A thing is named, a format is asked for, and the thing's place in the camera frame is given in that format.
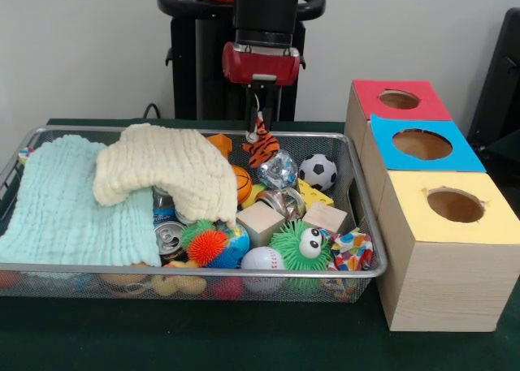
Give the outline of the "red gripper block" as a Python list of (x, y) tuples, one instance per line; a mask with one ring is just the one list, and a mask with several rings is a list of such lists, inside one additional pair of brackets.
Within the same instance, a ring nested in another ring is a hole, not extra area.
[[(277, 86), (292, 85), (299, 73), (301, 56), (296, 48), (273, 48), (227, 42), (223, 47), (222, 66), (224, 77), (235, 84), (247, 84), (245, 88), (247, 131), (254, 132), (258, 114), (257, 97), (252, 85), (256, 81), (274, 82)], [(271, 128), (276, 114), (276, 87), (265, 87), (263, 121)]]

